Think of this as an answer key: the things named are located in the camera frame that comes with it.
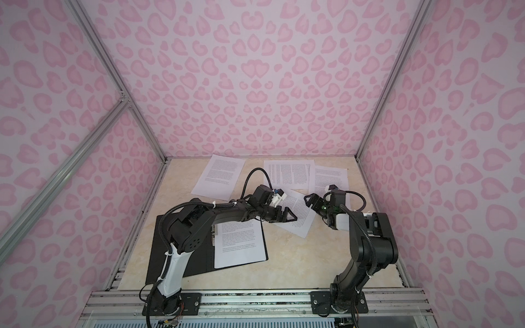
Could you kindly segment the printed sheet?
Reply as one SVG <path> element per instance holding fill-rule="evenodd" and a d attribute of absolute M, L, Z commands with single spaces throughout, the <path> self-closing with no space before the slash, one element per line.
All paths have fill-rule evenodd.
<path fill-rule="evenodd" d="M 215 226 L 214 268 L 224 269 L 267 260 L 260 221 L 227 222 Z"/>
<path fill-rule="evenodd" d="M 264 161 L 263 168 L 276 189 L 307 189 L 313 167 L 313 160 L 273 160 Z"/>
<path fill-rule="evenodd" d="M 336 185 L 341 190 L 349 190 L 347 169 L 313 165 L 310 170 L 308 192 L 323 196 L 328 192 L 330 185 Z"/>
<path fill-rule="evenodd" d="M 215 200 L 231 199 L 245 162 L 214 154 L 191 193 Z"/>
<path fill-rule="evenodd" d="M 288 207 L 293 214 L 297 216 L 297 221 L 277 224 L 278 227 L 285 229 L 303 239 L 313 224 L 316 213 L 306 206 L 304 195 L 291 189 L 284 189 L 287 197 L 280 203 L 282 207 Z"/>

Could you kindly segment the blue A4 clip folder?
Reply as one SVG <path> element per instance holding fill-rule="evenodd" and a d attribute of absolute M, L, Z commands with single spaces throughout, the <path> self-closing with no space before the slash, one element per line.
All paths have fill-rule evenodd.
<path fill-rule="evenodd" d="M 165 254 L 190 255 L 183 277 L 196 276 L 221 269 L 214 268 L 215 248 L 211 244 L 211 227 L 227 222 L 246 222 L 246 210 L 181 211 L 157 216 L 156 230 L 146 274 L 146 284 L 153 284 L 164 271 Z"/>

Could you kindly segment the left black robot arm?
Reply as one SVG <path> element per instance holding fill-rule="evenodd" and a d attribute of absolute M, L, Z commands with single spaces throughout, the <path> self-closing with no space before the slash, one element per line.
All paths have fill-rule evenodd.
<path fill-rule="evenodd" d="M 199 296 L 182 292 L 183 278 L 268 259 L 262 223 L 297 221 L 285 193 L 260 185 L 251 195 L 212 204 L 194 198 L 157 217 L 142 314 L 195 315 Z"/>

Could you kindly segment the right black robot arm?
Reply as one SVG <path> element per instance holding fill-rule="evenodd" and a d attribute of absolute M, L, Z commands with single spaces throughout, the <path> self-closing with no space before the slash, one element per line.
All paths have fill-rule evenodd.
<path fill-rule="evenodd" d="M 320 317 L 366 314 L 369 308 L 364 286 L 374 274 L 395 264 L 399 258 L 387 214 L 364 213 L 366 199 L 363 195 L 339 189 L 334 184 L 323 196 L 306 195 L 304 202 L 329 228 L 349 233 L 351 253 L 349 264 L 335 277 L 329 291 L 310 293 L 313 314 Z"/>

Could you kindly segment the metal folder clip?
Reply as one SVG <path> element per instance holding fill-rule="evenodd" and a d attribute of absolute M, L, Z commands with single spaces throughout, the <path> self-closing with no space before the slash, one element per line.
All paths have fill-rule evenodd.
<path fill-rule="evenodd" d="M 215 247 L 215 226 L 212 225 L 211 227 L 211 244 L 212 247 Z"/>

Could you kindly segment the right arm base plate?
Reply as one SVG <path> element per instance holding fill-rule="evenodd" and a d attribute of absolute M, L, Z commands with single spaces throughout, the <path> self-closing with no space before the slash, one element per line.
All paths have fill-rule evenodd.
<path fill-rule="evenodd" d="M 350 295 L 335 295 L 330 291 L 309 293 L 313 314 L 327 317 L 329 314 L 367 314 L 369 307 L 363 292 L 351 292 Z"/>

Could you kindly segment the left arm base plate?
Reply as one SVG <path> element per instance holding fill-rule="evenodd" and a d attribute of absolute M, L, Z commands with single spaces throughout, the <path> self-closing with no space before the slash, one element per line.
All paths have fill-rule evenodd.
<path fill-rule="evenodd" d="M 176 292 L 170 297 L 163 296 L 159 291 L 146 298 L 142 315 L 159 316 L 196 316 L 200 309 L 202 294 Z"/>

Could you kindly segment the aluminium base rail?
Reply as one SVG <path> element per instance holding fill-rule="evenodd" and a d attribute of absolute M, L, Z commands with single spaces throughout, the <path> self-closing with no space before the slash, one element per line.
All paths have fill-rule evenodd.
<path fill-rule="evenodd" d="M 266 290 L 190 290 L 201 293 L 200 309 L 196 316 L 182 319 L 240 319 L 240 318 L 321 318 L 313 314 L 309 293 L 328 289 L 266 289 Z M 415 327 L 437 327 L 431 306 L 420 288 L 364 288 L 369 307 L 367 314 L 356 319 L 361 327 L 368 318 L 408 318 Z M 81 312 L 80 321 L 146 319 L 142 315 L 145 303 L 139 291 L 93 292 Z M 340 323 L 350 315 L 330 314 Z"/>

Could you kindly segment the aluminium frame right post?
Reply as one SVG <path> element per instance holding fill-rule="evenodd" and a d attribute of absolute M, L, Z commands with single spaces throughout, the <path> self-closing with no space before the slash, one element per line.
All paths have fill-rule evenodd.
<path fill-rule="evenodd" d="M 379 100 L 373 109 L 371 119 L 366 126 L 364 136 L 358 147 L 355 159 L 359 163 L 364 157 L 364 152 L 369 141 L 372 138 L 373 131 L 377 126 L 378 120 L 380 119 L 381 113 L 383 112 L 387 101 L 395 89 L 396 82 L 403 72 L 403 67 L 406 65 L 407 60 L 410 58 L 410 54 L 413 51 L 416 41 L 425 26 L 429 15 L 431 15 L 433 7 L 436 1 L 423 0 L 419 1 L 418 8 L 413 16 L 413 19 L 407 30 L 407 34 L 399 47 L 399 51 L 396 54 L 395 61 L 393 61 L 392 67 L 389 70 L 389 75 L 381 90 Z"/>

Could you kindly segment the aluminium frame post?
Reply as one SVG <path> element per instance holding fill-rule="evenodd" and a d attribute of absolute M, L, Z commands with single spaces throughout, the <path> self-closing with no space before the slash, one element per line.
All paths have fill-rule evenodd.
<path fill-rule="evenodd" d="M 413 51 L 416 41 L 425 26 L 429 15 L 431 15 L 433 7 L 436 1 L 423 0 L 419 1 L 418 8 L 413 16 L 413 19 L 407 30 L 407 34 L 399 47 L 399 51 L 396 54 L 395 61 L 393 61 L 392 67 L 389 70 L 389 75 L 381 90 L 379 100 L 373 109 L 371 119 L 366 126 L 364 136 L 358 147 L 355 159 L 359 163 L 364 157 L 364 152 L 369 141 L 372 138 L 373 131 L 377 126 L 378 120 L 380 119 L 381 113 L 383 112 L 387 101 L 395 89 L 396 82 L 403 72 L 403 67 L 406 65 L 407 60 L 410 58 L 410 54 Z"/>
<path fill-rule="evenodd" d="M 90 43 L 94 53 L 98 56 L 102 67 L 105 69 L 109 78 L 112 80 L 113 84 L 116 86 L 116 89 L 121 94 L 124 101 L 129 103 L 131 114 L 133 115 L 135 121 L 138 123 L 139 128 L 141 128 L 146 140 L 153 147 L 154 152 L 160 158 L 162 163 L 168 161 L 168 156 L 162 150 L 160 143 L 155 137 L 152 128 L 147 123 L 144 115 L 140 111 L 138 104 L 136 103 L 134 97 L 131 94 L 130 89 L 126 85 L 122 74 L 120 73 L 115 61 L 113 60 L 110 52 L 102 41 L 95 24 L 92 19 L 89 17 L 85 7 L 81 1 L 65 1 L 64 2 L 69 10 L 71 11 L 72 16 L 77 21 L 80 29 L 82 30 L 87 41 Z"/>

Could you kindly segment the aluminium frame diagonal bar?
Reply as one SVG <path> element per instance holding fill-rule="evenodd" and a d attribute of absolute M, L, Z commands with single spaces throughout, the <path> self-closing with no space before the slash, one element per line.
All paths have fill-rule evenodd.
<path fill-rule="evenodd" d="M 57 198 L 100 141 L 128 109 L 129 98 L 123 97 L 55 171 L 43 188 L 27 203 L 1 236 L 1 263 L 7 261 L 17 246 L 34 227 L 41 215 Z"/>

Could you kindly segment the aluminium frame left post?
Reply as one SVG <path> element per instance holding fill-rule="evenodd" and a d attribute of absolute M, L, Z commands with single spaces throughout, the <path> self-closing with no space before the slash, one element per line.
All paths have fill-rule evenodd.
<path fill-rule="evenodd" d="M 152 128 L 147 123 L 144 115 L 140 111 L 138 104 L 136 103 L 134 97 L 131 94 L 130 89 L 126 85 L 122 74 L 120 73 L 115 61 L 113 60 L 110 52 L 102 41 L 95 24 L 92 19 L 89 17 L 85 7 L 81 1 L 65 1 L 64 2 L 69 10 L 71 11 L 72 16 L 77 21 L 80 29 L 82 30 L 87 41 L 90 43 L 94 53 L 98 56 L 102 67 L 105 69 L 109 78 L 112 80 L 113 84 L 116 86 L 116 89 L 121 94 L 124 101 L 129 103 L 131 114 L 133 115 L 135 121 L 138 123 L 139 128 L 141 128 L 146 140 L 153 147 L 154 152 L 160 158 L 162 163 L 168 161 L 168 156 L 162 150 L 160 143 L 155 137 Z"/>

